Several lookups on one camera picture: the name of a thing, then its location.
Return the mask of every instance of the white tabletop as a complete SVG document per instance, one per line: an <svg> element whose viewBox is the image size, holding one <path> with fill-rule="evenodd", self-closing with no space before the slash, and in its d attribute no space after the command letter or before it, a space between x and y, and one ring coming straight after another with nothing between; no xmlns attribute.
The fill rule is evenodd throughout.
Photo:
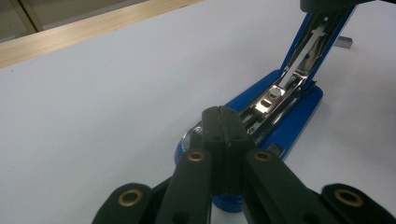
<svg viewBox="0 0 396 224"><path fill-rule="evenodd" d="M299 1L206 0L0 69L0 223L90 223L117 187L154 187L201 111L278 69ZM358 7L316 80L324 98L286 164L396 215L396 6ZM246 223L214 208L212 223Z"/></svg>

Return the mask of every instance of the stapler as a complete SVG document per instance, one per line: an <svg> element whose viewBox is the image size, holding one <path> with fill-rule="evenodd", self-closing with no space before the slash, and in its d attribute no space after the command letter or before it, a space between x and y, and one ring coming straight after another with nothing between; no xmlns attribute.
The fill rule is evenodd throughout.
<svg viewBox="0 0 396 224"><path fill-rule="evenodd" d="M307 12L280 69L220 107L177 145L174 175L151 189L116 189L93 223L209 223L211 203L248 223L396 223L358 189L307 189L282 162L318 107L315 74L357 4L302 0Z"/></svg>

